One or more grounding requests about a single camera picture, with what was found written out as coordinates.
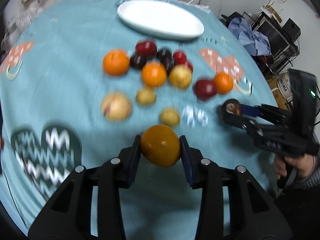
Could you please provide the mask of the person's right hand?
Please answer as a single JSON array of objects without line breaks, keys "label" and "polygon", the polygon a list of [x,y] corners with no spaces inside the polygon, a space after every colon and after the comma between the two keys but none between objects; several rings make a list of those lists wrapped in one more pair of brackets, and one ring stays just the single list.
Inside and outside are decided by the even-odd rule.
[{"label": "person's right hand", "polygon": [[297,158],[291,158],[288,156],[282,158],[281,155],[276,154],[274,157],[274,174],[277,179],[281,176],[286,177],[286,164],[288,164],[298,170],[299,178],[306,178],[312,174],[315,168],[315,163],[315,157],[309,154],[304,154]]}]

